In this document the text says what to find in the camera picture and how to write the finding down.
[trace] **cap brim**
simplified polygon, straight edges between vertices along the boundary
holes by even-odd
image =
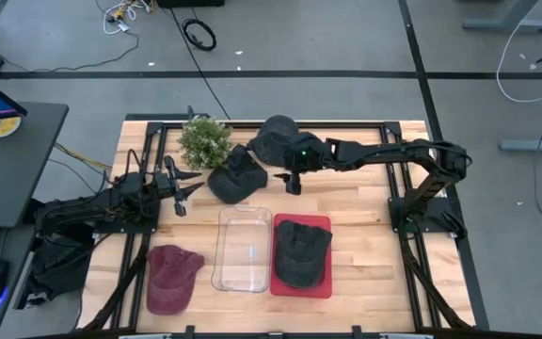
[[[214,169],[206,183],[211,191],[224,203],[238,203],[256,191],[254,186],[242,187],[231,181],[224,168]]]
[[[153,315],[175,315],[187,308],[194,292],[196,273],[191,274],[186,282],[173,289],[164,289],[156,286],[148,278],[147,307]]]
[[[275,272],[278,278],[290,287],[309,288],[322,282],[326,264],[326,253],[311,262],[302,263],[277,250]]]

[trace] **red baseball cap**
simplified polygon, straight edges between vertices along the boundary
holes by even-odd
[[[183,311],[194,292],[196,273],[204,257],[175,245],[157,246],[148,252],[148,311],[175,315]]]

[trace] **black baseball cap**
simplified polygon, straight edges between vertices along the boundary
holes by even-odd
[[[290,220],[282,221],[276,232],[275,271],[278,278],[296,288],[318,285],[324,275],[332,233]]]
[[[247,147],[267,165],[284,167],[284,153],[298,125],[289,117],[277,115],[267,119]]]
[[[267,172],[243,145],[231,150],[225,165],[214,169],[207,180],[208,187],[224,203],[238,203],[259,188],[267,186]]]

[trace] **black desk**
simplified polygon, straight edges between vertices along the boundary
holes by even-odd
[[[20,105],[28,115],[11,136],[0,137],[0,227],[23,217],[68,112],[66,105]]]
[[[20,105],[28,110],[28,116],[13,135],[0,138],[0,227],[15,226],[0,229],[0,253],[9,261],[8,290],[0,303],[0,325],[34,238],[33,225],[19,223],[68,112],[66,105]]]

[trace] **white cable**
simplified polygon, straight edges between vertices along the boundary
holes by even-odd
[[[536,5],[534,5],[534,7],[531,8],[531,10],[529,10],[528,13],[522,18],[522,20],[519,21],[518,25],[516,26],[516,29],[514,29],[514,31],[512,32],[512,35],[509,36],[509,39],[507,40],[507,43],[505,44],[505,48],[503,48],[503,53],[501,55],[501,61],[499,61],[499,67],[497,68],[497,74],[496,74],[497,85],[499,85],[499,89],[501,90],[501,93],[503,93],[503,95],[507,99],[509,99],[509,100],[511,100],[511,101],[513,101],[515,103],[528,104],[528,103],[536,103],[536,102],[542,101],[542,98],[516,99],[516,98],[511,97],[509,94],[505,93],[505,89],[503,89],[503,86],[501,84],[501,79],[499,78],[499,73],[501,72],[501,67],[503,66],[503,60],[505,59],[505,54],[507,53],[507,48],[509,47],[509,43],[512,41],[512,38],[514,38],[514,35],[516,35],[516,32],[518,32],[519,27],[526,20],[526,18],[528,18],[528,16],[531,14],[531,12],[533,12],[533,10],[535,8],[536,8]]]
[[[119,8],[119,7],[121,7],[121,6],[124,5],[124,4],[125,4],[125,0],[122,0],[118,5],[115,5],[115,6],[111,7],[111,8],[109,8],[109,9],[107,9],[107,10],[104,12],[104,33],[105,33],[105,34],[107,34],[107,35],[113,35],[113,34],[117,34],[117,33],[119,33],[119,32],[122,32],[122,29],[120,29],[120,28],[117,29],[117,30],[115,30],[115,31],[108,31],[108,30],[106,29],[106,26],[107,26],[107,20],[106,20],[106,19],[107,19],[108,16],[109,16],[108,13],[110,13],[110,11],[112,11],[112,9],[114,9],[114,8]],[[129,5],[129,7],[126,9],[126,12],[127,12],[127,14],[129,15],[129,19],[131,19],[131,20],[137,19],[137,13],[136,13],[136,11],[134,10],[134,8],[143,8],[143,6],[140,6],[140,5],[137,5],[137,4],[131,4],[131,5]],[[122,20],[118,20],[118,22],[119,22],[120,24],[124,24],[124,22],[123,22]]]

